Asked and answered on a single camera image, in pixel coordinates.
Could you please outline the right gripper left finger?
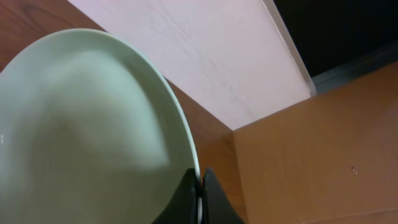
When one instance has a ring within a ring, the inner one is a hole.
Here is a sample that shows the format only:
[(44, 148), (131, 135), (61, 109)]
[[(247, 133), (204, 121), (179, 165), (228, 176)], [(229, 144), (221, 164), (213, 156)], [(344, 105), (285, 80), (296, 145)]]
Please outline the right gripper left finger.
[(198, 195), (194, 168), (184, 173), (167, 206), (152, 224), (197, 224)]

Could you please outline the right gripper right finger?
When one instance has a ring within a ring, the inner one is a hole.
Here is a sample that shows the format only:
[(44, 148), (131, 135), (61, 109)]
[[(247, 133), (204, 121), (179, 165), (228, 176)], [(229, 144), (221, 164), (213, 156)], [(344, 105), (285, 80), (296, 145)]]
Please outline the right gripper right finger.
[(202, 181), (202, 224), (244, 224), (229, 202), (213, 169), (207, 167)]

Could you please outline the light blue plate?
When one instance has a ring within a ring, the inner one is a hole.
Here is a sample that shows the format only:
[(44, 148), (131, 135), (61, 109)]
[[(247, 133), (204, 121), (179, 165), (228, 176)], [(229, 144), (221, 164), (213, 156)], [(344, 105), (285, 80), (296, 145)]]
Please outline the light blue plate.
[(1, 72), (2, 223), (151, 223), (186, 172), (200, 179), (183, 109), (131, 44), (62, 30)]

